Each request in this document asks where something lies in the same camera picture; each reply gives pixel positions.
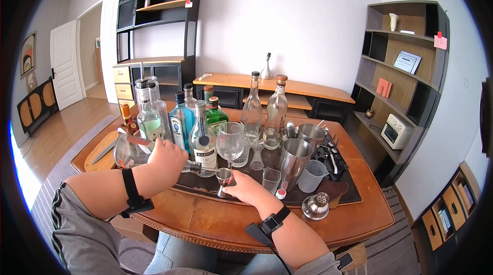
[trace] doorway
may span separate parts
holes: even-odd
[[[101,10],[102,3],[99,3],[78,18],[78,48],[81,82],[86,96],[106,99],[101,66]]]

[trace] wrist strap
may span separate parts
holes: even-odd
[[[125,183],[125,190],[127,191],[127,204],[128,209],[121,212],[121,216],[124,218],[129,218],[130,213],[143,212],[147,210],[154,209],[154,204],[152,204],[151,199],[145,199],[139,196],[137,191],[137,186],[135,185],[134,174],[132,169],[126,168],[122,170],[123,182]]]

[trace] cutting board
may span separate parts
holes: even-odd
[[[84,161],[84,168],[88,173],[110,170],[113,169],[115,165],[115,161],[113,159],[113,149],[109,150],[99,161],[95,162],[94,165],[91,163],[94,159],[104,150],[106,149],[110,143],[112,143],[116,138],[118,138],[118,132],[112,131],[108,133],[100,143],[92,150],[92,152],[87,156]]]

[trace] knife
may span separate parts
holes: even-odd
[[[104,150],[102,150],[102,152],[98,156],[96,156],[96,158],[91,163],[91,165],[94,165],[94,163],[97,162],[97,161],[99,161],[104,155],[106,155],[106,153],[108,153],[109,150],[113,149],[117,140],[118,140],[118,138],[116,138],[115,140],[113,140],[113,142],[110,143],[109,146],[107,146]]]

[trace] gray sleeve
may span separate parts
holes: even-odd
[[[125,274],[118,257],[120,233],[94,217],[66,183],[55,193],[51,215],[53,247],[71,275]]]
[[[336,260],[334,253],[329,252],[317,259],[310,261],[296,271],[296,275],[341,275],[337,269],[341,263]]]

